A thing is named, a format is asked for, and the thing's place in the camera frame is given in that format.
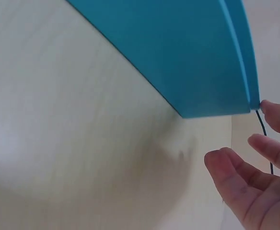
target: cable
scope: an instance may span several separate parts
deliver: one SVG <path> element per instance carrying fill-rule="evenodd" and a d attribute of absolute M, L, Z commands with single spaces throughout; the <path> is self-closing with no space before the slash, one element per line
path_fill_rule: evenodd
<path fill-rule="evenodd" d="M 260 124 L 261 124 L 261 127 L 262 127 L 262 129 L 263 129 L 263 133 L 264 133 L 265 136 L 267 136 L 267 132 L 266 132 L 265 125 L 264 125 L 263 120 L 261 119 L 261 117 L 260 117 L 260 115 L 259 115 L 258 110 L 256 110 L 256 114 L 257 114 L 257 117 L 258 117 L 259 122 L 260 122 Z M 272 175 L 274 174 L 274 171 L 273 171 L 273 164 L 272 164 L 271 162 L 270 162 L 270 172 L 271 172 Z"/>

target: beige wall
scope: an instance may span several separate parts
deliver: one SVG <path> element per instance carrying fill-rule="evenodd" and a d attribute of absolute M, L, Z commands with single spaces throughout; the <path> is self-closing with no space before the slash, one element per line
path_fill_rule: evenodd
<path fill-rule="evenodd" d="M 231 129 L 182 120 L 64 0 L 0 0 L 0 230 L 218 230 L 203 158 Z"/>

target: blue foam board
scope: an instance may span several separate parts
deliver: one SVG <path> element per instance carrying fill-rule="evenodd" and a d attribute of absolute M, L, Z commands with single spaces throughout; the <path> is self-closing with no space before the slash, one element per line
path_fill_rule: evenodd
<path fill-rule="evenodd" d="M 68 2 L 182 117 L 241 114 L 259 107 L 241 0 Z"/>

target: fingernail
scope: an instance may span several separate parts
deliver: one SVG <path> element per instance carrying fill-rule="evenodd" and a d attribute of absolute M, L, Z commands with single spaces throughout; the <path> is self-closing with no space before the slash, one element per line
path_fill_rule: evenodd
<path fill-rule="evenodd" d="M 266 105 L 267 105 L 268 103 L 270 103 L 270 101 L 268 101 L 268 100 L 263 100 L 263 101 L 261 102 L 261 104 L 260 104 L 260 109 L 261 109 L 261 111 L 263 112 L 263 114 L 266 114 L 266 111 L 267 111 Z"/>
<path fill-rule="evenodd" d="M 251 145 L 253 143 L 253 137 L 254 137 L 254 134 L 252 136 L 250 136 L 248 139 L 247 139 L 247 142 Z"/>

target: finger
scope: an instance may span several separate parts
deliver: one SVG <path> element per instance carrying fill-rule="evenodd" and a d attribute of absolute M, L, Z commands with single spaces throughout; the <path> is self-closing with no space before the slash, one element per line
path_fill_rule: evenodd
<path fill-rule="evenodd" d="M 275 131 L 280 133 L 280 104 L 262 101 L 261 110 L 265 114 L 265 120 Z"/>
<path fill-rule="evenodd" d="M 257 152 L 280 169 L 280 143 L 260 134 L 249 137 L 248 142 Z"/>
<path fill-rule="evenodd" d="M 224 149 L 207 153 L 205 165 L 221 197 L 237 218 L 243 222 L 261 191 L 248 186 L 237 173 Z"/>
<path fill-rule="evenodd" d="M 225 148 L 224 152 L 230 158 L 233 167 L 238 174 L 246 181 L 246 183 L 261 191 L 265 191 L 278 176 L 271 175 L 270 173 L 264 173 L 261 170 L 255 168 L 253 165 L 245 162 L 241 157 L 237 155 L 235 151 L 230 148 Z"/>

